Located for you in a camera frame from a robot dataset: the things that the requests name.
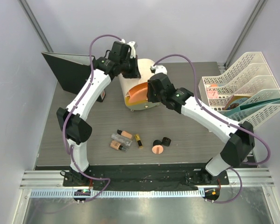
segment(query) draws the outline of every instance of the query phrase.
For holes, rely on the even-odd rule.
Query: small bottle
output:
[[[123,152],[126,152],[127,148],[123,147],[119,142],[112,141],[110,146],[116,150],[121,150]]]
[[[126,137],[123,137],[122,135],[115,134],[115,133],[113,133],[111,135],[111,138],[114,139],[115,141],[119,142],[120,144],[126,146],[126,147],[130,147],[131,143],[133,142],[133,140],[130,140]]]
[[[117,133],[122,135],[123,137],[128,138],[128,139],[132,139],[133,138],[133,136],[130,133],[125,132],[125,131],[117,130]]]
[[[138,147],[143,148],[142,141],[141,141],[140,136],[138,134],[135,134],[135,139],[137,141]]]

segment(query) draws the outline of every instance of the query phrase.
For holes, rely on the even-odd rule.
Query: white plastic file organizer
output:
[[[219,98],[211,99],[208,90],[218,91]],[[261,52],[244,53],[226,72],[220,76],[202,77],[199,83],[202,101],[214,110],[224,113],[223,108],[234,94],[254,93],[243,104],[280,98],[280,88]],[[240,123],[247,120],[254,129],[280,111],[280,102],[237,112],[231,119]]]

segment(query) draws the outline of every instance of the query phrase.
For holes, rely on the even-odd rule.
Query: orange lid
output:
[[[138,101],[147,100],[147,82],[134,86],[129,90],[129,103],[133,104]]]

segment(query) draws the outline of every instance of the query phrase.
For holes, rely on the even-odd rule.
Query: black cap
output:
[[[153,142],[153,146],[158,146],[161,144],[162,144],[162,142],[160,140],[154,140],[154,142]]]
[[[164,146],[170,146],[170,143],[171,143],[171,139],[170,138],[167,138],[167,137],[164,137],[163,140],[162,140],[162,145]]]
[[[127,151],[127,148],[126,147],[123,147],[122,145],[120,145],[119,149],[123,152],[126,152]]]

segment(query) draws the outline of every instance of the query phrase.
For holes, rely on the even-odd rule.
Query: black panel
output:
[[[201,164],[152,164],[123,166],[90,166],[94,177],[109,177],[108,190],[118,191],[174,191],[195,189],[194,185],[205,185],[204,182],[188,184],[186,175],[191,176],[194,169],[205,166]],[[219,176],[222,185],[229,184],[226,171]],[[105,182],[94,181],[94,189],[100,190]]]
[[[90,66],[42,53],[63,90],[78,94],[90,75]]]

